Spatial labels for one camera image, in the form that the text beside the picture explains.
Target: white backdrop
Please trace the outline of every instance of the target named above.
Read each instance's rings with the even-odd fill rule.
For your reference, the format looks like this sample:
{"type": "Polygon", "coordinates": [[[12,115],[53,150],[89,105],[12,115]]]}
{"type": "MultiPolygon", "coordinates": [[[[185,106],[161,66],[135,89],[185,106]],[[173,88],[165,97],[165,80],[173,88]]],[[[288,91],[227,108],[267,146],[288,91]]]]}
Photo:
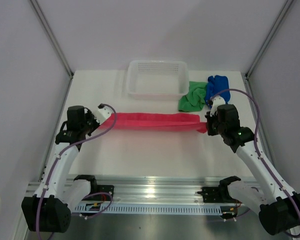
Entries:
{"type": "Polygon", "coordinates": [[[285,0],[39,0],[73,70],[171,58],[246,72],[285,0]]]}
{"type": "Polygon", "coordinates": [[[26,0],[0,0],[0,240],[38,179],[69,81],[26,0]]]}
{"type": "Polygon", "coordinates": [[[300,192],[300,0],[252,74],[278,171],[300,192]]]}

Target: blue towel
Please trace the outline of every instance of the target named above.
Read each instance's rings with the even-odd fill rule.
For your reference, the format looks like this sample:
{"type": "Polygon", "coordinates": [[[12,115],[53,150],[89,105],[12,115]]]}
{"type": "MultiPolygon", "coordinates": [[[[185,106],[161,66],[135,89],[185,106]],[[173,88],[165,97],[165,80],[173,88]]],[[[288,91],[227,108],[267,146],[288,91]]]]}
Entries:
{"type": "MultiPolygon", "coordinates": [[[[226,76],[215,75],[215,77],[214,76],[208,77],[208,84],[206,85],[206,95],[204,98],[205,103],[208,106],[210,106],[208,104],[210,98],[213,97],[218,92],[228,88],[229,88],[229,82],[226,76]]],[[[231,97],[229,91],[221,93],[220,96],[225,100],[225,103],[228,103],[231,97]]]]}

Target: green towel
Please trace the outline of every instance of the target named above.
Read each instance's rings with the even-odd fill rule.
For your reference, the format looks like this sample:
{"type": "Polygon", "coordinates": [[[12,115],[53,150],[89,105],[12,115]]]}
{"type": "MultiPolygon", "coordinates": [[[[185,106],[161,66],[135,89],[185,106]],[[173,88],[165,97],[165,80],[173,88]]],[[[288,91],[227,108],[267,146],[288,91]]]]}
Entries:
{"type": "Polygon", "coordinates": [[[179,100],[179,112],[200,112],[205,105],[207,82],[190,81],[189,93],[179,100]]]}

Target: red cloth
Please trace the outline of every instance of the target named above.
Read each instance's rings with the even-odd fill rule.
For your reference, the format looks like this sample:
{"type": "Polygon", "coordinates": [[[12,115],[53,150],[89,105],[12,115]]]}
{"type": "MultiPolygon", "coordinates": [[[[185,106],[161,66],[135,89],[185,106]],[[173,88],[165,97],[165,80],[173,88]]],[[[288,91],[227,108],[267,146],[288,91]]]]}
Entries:
{"type": "MultiPolygon", "coordinates": [[[[100,128],[108,128],[114,120],[114,115],[107,119],[100,128]]],[[[115,129],[170,131],[183,132],[197,130],[207,131],[206,122],[200,122],[200,116],[188,113],[160,114],[160,113],[117,113],[115,129]]]]}

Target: white basket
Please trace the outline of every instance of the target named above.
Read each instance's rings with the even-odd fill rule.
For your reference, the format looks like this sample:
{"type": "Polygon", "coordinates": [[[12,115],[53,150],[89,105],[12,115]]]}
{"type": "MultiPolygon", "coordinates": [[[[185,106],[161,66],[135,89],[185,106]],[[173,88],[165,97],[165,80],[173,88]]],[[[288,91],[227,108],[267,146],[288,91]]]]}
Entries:
{"type": "Polygon", "coordinates": [[[126,88],[135,99],[179,100],[189,92],[187,64],[183,61],[132,61],[126,88]]]}

